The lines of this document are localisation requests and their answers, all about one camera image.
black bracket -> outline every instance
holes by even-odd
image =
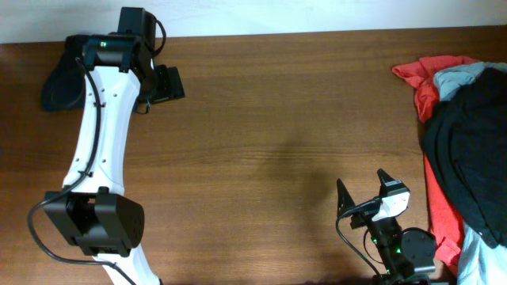
[[[59,192],[46,192],[50,199]],[[100,188],[97,194],[73,193],[44,206],[44,211],[69,245],[87,256],[117,253],[128,257],[141,242],[144,210],[141,205]]]

wooden tabletop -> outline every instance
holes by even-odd
[[[187,97],[132,116],[124,159],[152,270],[166,284],[371,277],[334,229],[337,178],[360,203],[378,194],[383,168],[411,190],[400,225],[429,224],[414,91],[391,68],[428,55],[506,61],[506,46],[506,27],[169,39],[156,63],[178,67]],[[78,138],[82,110],[40,107],[62,52],[0,45],[2,284],[110,283],[102,268],[53,261],[26,226]],[[44,214],[36,228],[55,252],[83,258]],[[341,228],[362,250],[364,230]]]

wire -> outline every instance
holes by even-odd
[[[166,45],[166,37],[167,37],[164,25],[162,25],[162,23],[157,19],[155,19],[155,23],[158,24],[158,27],[160,27],[160,30],[162,31],[162,45],[159,48],[157,48],[156,51],[153,51],[153,57],[157,56],[160,53],[160,51],[162,51],[162,49]]]
[[[383,262],[381,261],[378,261],[376,260],[375,258],[373,258],[370,253],[368,252],[368,250],[366,249],[366,236],[368,235],[368,233],[370,232],[370,230],[366,229],[365,232],[364,232],[364,236],[363,236],[363,247],[364,247],[364,251],[366,252],[366,254],[368,254],[368,256],[373,260],[375,261],[376,263],[378,264],[383,264]]]
[[[95,85],[95,81],[93,80],[92,76],[90,75],[90,72],[82,65],[82,62],[79,58],[76,58],[76,62],[80,65],[80,67],[84,70],[84,73],[88,80],[90,81],[90,84],[93,89],[93,93],[95,96],[95,107],[97,110],[97,119],[95,122],[95,134],[93,136],[93,146],[92,151],[90,154],[90,159],[88,160],[88,163],[86,164],[85,170],[81,173],[81,176],[74,181],[71,185],[63,187],[61,193],[59,193],[57,196],[54,196],[50,199],[46,199],[42,202],[39,202],[37,205],[35,205],[32,209],[30,209],[28,215],[27,215],[27,223],[29,226],[30,234],[32,235],[33,240],[37,245],[42,249],[42,251],[50,256],[50,258],[63,262],[68,264],[82,264],[82,265],[102,265],[102,266],[109,266],[110,268],[116,270],[121,276],[123,276],[131,285],[135,285],[134,281],[128,277],[127,274],[121,268],[119,268],[116,263],[110,262],[110,261],[91,261],[91,260],[74,260],[74,259],[68,259],[61,256],[58,256],[54,254],[51,250],[46,247],[46,245],[40,240],[39,236],[37,235],[37,232],[35,230],[35,226],[33,225],[33,216],[34,214],[41,209],[42,207],[55,202],[56,200],[61,199],[66,194],[72,191],[72,189],[76,188],[83,180],[85,180],[86,177],[89,176],[90,170],[92,168],[93,162],[95,161],[95,156],[97,154],[97,148],[98,148],[98,140],[99,140],[99,134],[101,130],[101,98],[98,96],[98,90],[97,86]]]
[[[340,231],[340,220],[343,219],[344,217],[346,216],[349,216],[351,215],[354,211],[356,211],[356,209],[358,207],[361,207],[363,206],[363,204],[361,205],[358,205],[356,207],[353,207],[353,208],[350,208],[348,209],[345,213],[341,214],[337,219],[336,219],[336,231],[338,233],[338,235],[340,236],[340,238],[343,240],[343,242],[348,245],[355,253],[357,253],[357,255],[359,255],[360,258],[362,258],[364,260],[364,262],[366,262],[372,269],[373,271],[375,272],[375,274],[379,277],[379,280],[381,280],[382,283],[384,283],[383,279],[382,279],[382,276],[380,275],[380,272],[377,270],[377,268],[375,268],[375,265],[373,265],[370,260],[368,260],[368,258],[366,258],[363,253],[361,253],[358,249],[356,249],[356,247],[354,245],[352,245],[350,243],[349,240],[347,240],[347,238],[341,233]]]

black cable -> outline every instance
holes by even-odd
[[[343,240],[343,242],[348,245],[355,253],[357,253],[357,255],[359,255],[360,258],[362,258],[364,260],[364,262],[366,262],[372,269],[373,271],[375,272],[375,274],[379,277],[379,280],[381,280],[382,283],[384,283],[383,279],[382,279],[382,276],[380,275],[380,272],[377,270],[377,268],[375,267],[375,265],[373,265],[370,260],[368,260],[368,258],[366,258],[363,253],[361,253],[358,249],[356,249],[356,247],[354,245],[352,245],[350,243],[349,240],[347,240],[347,238],[341,233],[340,231],[340,220],[343,219],[344,217],[347,217],[347,216],[350,216],[353,212],[357,211],[357,208],[359,207],[362,207],[364,205],[363,204],[360,204],[356,207],[353,207],[353,208],[350,208],[348,209],[347,211],[345,211],[345,213],[341,214],[337,219],[336,219],[336,231],[338,233],[338,235],[340,236],[340,238]]]
[[[92,168],[93,162],[95,161],[95,156],[97,154],[97,148],[98,148],[98,140],[99,140],[99,134],[101,130],[101,98],[98,96],[98,90],[97,86],[95,85],[95,81],[92,79],[92,76],[90,75],[90,72],[82,65],[81,60],[79,58],[76,59],[76,62],[81,66],[81,68],[84,70],[86,77],[90,81],[90,84],[93,89],[93,93],[95,95],[95,106],[97,109],[97,120],[95,122],[95,134],[93,137],[93,146],[92,151],[90,154],[90,159],[88,160],[88,163],[86,164],[86,168],[83,172],[81,172],[81,176],[74,181],[71,185],[63,187],[61,193],[59,193],[57,196],[54,196],[50,199],[46,199],[42,202],[39,202],[37,205],[35,205],[32,209],[30,209],[29,214],[27,216],[27,223],[29,226],[30,234],[32,235],[33,240],[37,245],[42,249],[43,252],[48,254],[52,259],[68,263],[68,264],[83,264],[83,265],[103,265],[103,266],[109,266],[110,268],[116,270],[121,276],[123,276],[131,285],[135,285],[134,281],[130,279],[127,274],[121,268],[119,268],[116,263],[110,262],[110,261],[91,261],[91,260],[74,260],[74,259],[68,259],[61,256],[58,256],[54,254],[51,250],[46,247],[46,245],[40,240],[39,236],[37,235],[37,232],[35,230],[35,226],[33,225],[33,216],[37,212],[37,210],[41,209],[42,207],[55,202],[56,200],[59,200],[60,198],[64,197],[66,194],[68,194],[72,189],[76,188],[83,180],[85,180],[86,177],[89,176],[90,170]]]
[[[153,57],[157,56],[160,53],[160,51],[162,51],[162,49],[166,45],[166,37],[167,37],[166,30],[164,29],[162,23],[157,19],[155,19],[155,23],[158,24],[158,27],[160,27],[160,30],[162,31],[162,45],[159,48],[157,48],[156,51],[153,51]]]
[[[364,251],[366,252],[366,254],[368,254],[368,256],[370,257],[370,259],[372,259],[373,261],[375,261],[376,263],[378,264],[383,264],[382,261],[378,261],[376,260],[375,258],[373,258],[370,253],[368,252],[368,250],[366,249],[366,236],[368,235],[368,233],[370,232],[370,230],[366,229],[365,232],[364,232],[364,236],[363,236],[363,247],[364,247]]]

